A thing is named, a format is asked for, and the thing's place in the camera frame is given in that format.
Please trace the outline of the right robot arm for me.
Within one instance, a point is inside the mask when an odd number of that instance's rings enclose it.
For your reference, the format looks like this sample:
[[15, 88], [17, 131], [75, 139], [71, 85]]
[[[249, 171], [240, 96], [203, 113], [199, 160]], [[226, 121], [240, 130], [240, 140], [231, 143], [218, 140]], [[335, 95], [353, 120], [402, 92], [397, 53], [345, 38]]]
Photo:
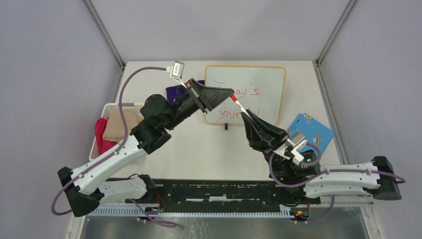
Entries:
[[249, 146], [264, 155], [269, 178], [287, 189], [291, 202], [329, 195], [372, 196], [385, 201], [402, 198], [399, 185], [406, 180], [394, 173], [386, 157], [376, 156], [360, 164], [323, 165], [320, 161], [325, 146], [318, 138], [319, 131], [281, 129], [250, 110], [241, 116]]

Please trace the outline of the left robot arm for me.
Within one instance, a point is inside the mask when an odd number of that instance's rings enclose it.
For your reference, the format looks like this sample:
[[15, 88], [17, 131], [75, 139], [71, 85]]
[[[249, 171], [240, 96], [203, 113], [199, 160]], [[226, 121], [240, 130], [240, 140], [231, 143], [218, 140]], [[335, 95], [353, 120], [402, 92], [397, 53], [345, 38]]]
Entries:
[[187, 92], [174, 103], [160, 94], [149, 96], [140, 109], [143, 120], [126, 139], [83, 166], [75, 169], [63, 167], [58, 171], [73, 215], [85, 216], [99, 205], [113, 200], [152, 202], [156, 198], [156, 189], [148, 175], [119, 181], [109, 181], [109, 178], [162, 147], [171, 138], [168, 132], [193, 113], [198, 110], [208, 113], [233, 94], [231, 88], [209, 87], [190, 79]]

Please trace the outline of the yellow framed whiteboard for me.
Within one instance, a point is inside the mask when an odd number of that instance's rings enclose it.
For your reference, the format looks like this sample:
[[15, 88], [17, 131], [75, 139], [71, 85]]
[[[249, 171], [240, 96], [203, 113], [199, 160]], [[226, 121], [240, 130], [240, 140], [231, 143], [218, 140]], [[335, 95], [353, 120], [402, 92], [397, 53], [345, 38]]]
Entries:
[[282, 66], [208, 65], [205, 84], [231, 88], [247, 110], [277, 125], [283, 102], [286, 69]]

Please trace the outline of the red capped whiteboard marker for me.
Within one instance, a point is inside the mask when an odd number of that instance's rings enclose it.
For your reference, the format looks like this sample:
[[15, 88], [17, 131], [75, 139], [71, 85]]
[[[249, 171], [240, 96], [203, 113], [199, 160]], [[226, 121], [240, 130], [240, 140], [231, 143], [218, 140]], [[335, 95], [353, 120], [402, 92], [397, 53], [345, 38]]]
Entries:
[[239, 100], [237, 99], [237, 97], [234, 95], [234, 94], [232, 94], [231, 96], [230, 96], [230, 98], [232, 99], [232, 101], [237, 105], [237, 107], [241, 110], [241, 112], [243, 112], [243, 113], [245, 113], [245, 114], [247, 114], [247, 111], [246, 111], [246, 109], [241, 105], [241, 103], [239, 102]]

